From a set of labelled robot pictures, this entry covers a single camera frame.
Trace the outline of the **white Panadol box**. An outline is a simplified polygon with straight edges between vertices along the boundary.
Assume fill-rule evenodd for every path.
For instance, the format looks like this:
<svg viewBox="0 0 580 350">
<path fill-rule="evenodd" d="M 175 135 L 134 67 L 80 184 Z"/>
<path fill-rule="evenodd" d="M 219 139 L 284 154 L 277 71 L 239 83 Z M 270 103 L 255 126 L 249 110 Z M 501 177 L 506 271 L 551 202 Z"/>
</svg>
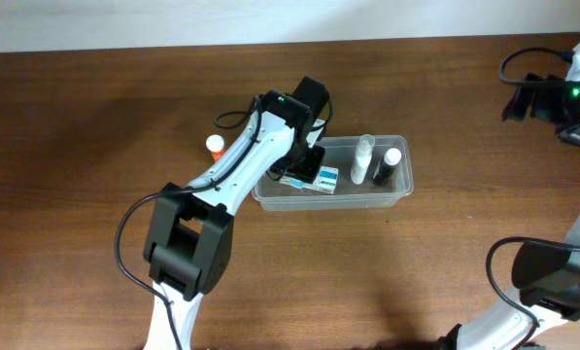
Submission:
<svg viewBox="0 0 580 350">
<path fill-rule="evenodd" d="M 311 190 L 320 193 L 334 194 L 338 179 L 339 170 L 337 168 L 322 166 L 312 183 L 305 183 L 289 176 L 282 177 L 280 183 L 299 190 Z"/>
</svg>

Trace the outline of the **white spray bottle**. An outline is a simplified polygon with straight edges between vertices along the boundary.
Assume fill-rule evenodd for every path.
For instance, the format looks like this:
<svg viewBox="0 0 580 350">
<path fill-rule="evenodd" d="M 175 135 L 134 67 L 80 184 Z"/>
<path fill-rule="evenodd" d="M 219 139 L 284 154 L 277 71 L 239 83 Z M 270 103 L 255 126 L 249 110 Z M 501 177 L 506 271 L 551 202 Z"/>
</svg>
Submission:
<svg viewBox="0 0 580 350">
<path fill-rule="evenodd" d="M 358 140 L 351 168 L 351 180 L 355 185 L 362 184 L 365 179 L 374 146 L 375 138 L 370 134 L 364 134 Z"/>
</svg>

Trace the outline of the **black bottle white cap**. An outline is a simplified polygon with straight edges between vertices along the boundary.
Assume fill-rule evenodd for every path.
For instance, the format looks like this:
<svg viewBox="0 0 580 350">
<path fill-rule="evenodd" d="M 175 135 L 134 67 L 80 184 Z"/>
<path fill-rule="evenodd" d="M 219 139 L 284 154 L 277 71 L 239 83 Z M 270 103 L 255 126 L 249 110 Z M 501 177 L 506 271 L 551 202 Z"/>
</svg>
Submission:
<svg viewBox="0 0 580 350">
<path fill-rule="evenodd" d="M 372 179 L 373 184 L 378 187 L 385 186 L 395 172 L 396 167 L 401 162 L 401 159 L 402 153 L 399 149 L 388 149 L 378 162 L 378 166 Z"/>
</svg>

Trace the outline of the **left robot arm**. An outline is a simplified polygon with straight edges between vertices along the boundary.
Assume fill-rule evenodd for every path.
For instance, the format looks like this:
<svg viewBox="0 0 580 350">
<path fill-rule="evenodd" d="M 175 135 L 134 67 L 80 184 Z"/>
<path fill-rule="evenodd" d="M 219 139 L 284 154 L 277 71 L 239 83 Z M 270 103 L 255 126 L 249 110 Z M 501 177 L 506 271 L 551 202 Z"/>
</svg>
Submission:
<svg viewBox="0 0 580 350">
<path fill-rule="evenodd" d="M 331 107 L 325 86 L 310 77 L 291 94 L 257 95 L 243 132 L 211 168 L 184 188 L 168 183 L 159 192 L 143 250 L 155 293 L 146 348 L 190 347 L 200 302 L 228 266 L 241 203 L 267 172 L 316 180 L 326 128 L 320 114 Z"/>
</svg>

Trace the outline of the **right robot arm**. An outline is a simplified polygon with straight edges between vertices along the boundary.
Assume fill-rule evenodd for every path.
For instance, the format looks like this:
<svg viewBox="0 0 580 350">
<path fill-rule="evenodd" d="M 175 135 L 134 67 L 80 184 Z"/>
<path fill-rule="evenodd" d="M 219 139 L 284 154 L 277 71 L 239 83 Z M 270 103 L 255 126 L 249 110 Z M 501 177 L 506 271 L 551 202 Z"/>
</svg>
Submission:
<svg viewBox="0 0 580 350">
<path fill-rule="evenodd" d="M 580 146 L 580 76 L 542 79 L 528 74 L 502 112 L 506 120 L 531 115 L 557 128 L 565 142 Z M 496 250 L 517 243 L 512 286 L 502 291 L 493 274 Z M 438 349 L 529 349 L 541 333 L 580 320 L 580 214 L 564 242 L 508 237 L 489 250 L 485 269 L 498 301 L 478 318 L 454 326 Z"/>
</svg>

